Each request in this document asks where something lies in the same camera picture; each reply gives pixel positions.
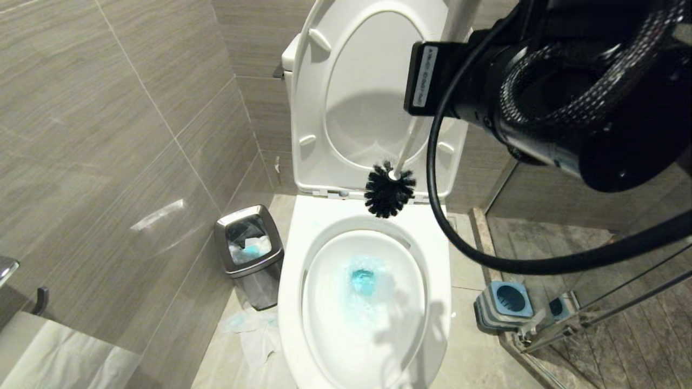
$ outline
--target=white toilet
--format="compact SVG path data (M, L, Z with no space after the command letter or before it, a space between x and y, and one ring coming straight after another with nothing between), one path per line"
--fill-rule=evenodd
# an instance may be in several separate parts
M405 169L415 201L377 219L363 199L372 165L395 160L411 46L439 40L443 0L318 0L284 52L296 199L279 289L279 329L300 389L427 388L450 325L448 240L426 203L422 131ZM466 123L438 142L440 197Z

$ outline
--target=stainless steel trash can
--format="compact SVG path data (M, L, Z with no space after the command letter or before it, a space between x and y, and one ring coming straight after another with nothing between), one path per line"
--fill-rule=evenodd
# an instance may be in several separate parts
M253 206L217 221L214 238L221 263L258 311L276 306L284 262L281 237L265 206Z

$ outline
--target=label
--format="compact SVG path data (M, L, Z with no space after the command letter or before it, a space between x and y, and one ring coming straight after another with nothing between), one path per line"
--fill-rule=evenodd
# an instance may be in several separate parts
M423 48L423 60L421 68L418 70L418 80L416 81L416 89L413 94L413 106L425 107L428 101L428 92L430 91L430 81L433 79L433 69L435 69L435 60L437 59L437 47L425 46Z

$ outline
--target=tile floor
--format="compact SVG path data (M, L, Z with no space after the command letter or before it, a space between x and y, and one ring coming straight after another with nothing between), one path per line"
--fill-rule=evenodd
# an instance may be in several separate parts
M269 208L284 242L288 240L295 196L277 194ZM473 242L466 215L449 214L460 234ZM473 301L483 290L479 265L450 248L452 272L452 325L447 353L431 389L541 388L540 384L500 346L496 336L476 328ZM243 309L241 293L226 305L209 344L193 389L295 389L295 382L282 352L270 355L259 369L251 371L243 356L240 335L228 330L228 320Z

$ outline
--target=brush bristles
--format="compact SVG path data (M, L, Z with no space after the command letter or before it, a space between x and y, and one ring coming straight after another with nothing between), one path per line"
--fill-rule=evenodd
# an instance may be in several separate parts
M395 181L390 179L388 174L392 171L391 162L384 161L383 166L374 165L373 169L374 171L367 176L365 185L365 206L377 217L396 216L404 204L413 198L413 188L416 186L413 172L404 170Z

